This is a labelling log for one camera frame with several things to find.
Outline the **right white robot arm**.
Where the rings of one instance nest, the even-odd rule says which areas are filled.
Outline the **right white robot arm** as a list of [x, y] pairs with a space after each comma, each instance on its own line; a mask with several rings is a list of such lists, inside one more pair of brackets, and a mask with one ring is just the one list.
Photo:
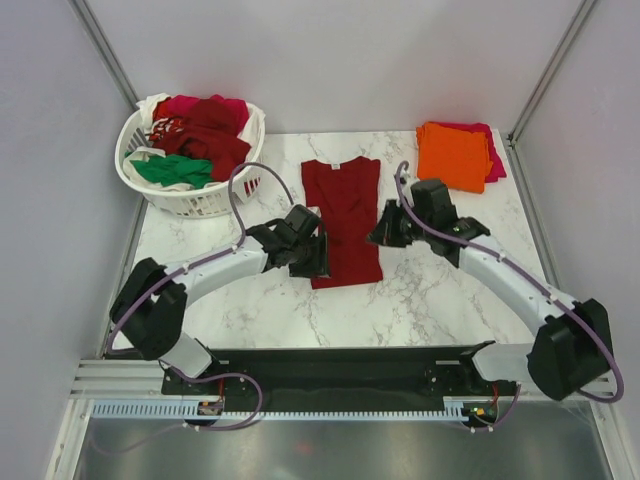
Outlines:
[[617, 401], [623, 382], [612, 351], [606, 308], [576, 300], [529, 273], [473, 217], [461, 217], [438, 179], [399, 173], [397, 199], [386, 202], [369, 242], [406, 248], [427, 243], [431, 251], [486, 286], [533, 335], [530, 344], [487, 343], [458, 368], [467, 392], [493, 381], [531, 382], [556, 401], [578, 393], [602, 403]]

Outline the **dark red t shirt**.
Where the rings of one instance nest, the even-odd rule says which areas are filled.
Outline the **dark red t shirt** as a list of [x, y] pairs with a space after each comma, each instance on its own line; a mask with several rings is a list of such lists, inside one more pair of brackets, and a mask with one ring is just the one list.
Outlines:
[[328, 235], [330, 276], [314, 278], [314, 290], [383, 280], [379, 251], [367, 241], [378, 221], [381, 162], [356, 157], [341, 164], [301, 164], [306, 205], [320, 209]]

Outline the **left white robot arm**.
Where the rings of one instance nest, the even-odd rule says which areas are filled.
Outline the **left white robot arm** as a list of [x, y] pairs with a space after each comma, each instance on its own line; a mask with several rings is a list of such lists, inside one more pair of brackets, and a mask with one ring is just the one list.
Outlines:
[[121, 333], [142, 359], [178, 371], [198, 393], [211, 392], [220, 371], [213, 354], [184, 331], [186, 310], [237, 280], [280, 268], [294, 278], [330, 276], [328, 234], [319, 208], [296, 204], [285, 217], [245, 230], [239, 243], [181, 265], [152, 258], [138, 262], [109, 311], [114, 328], [108, 352], [117, 352], [113, 341]]

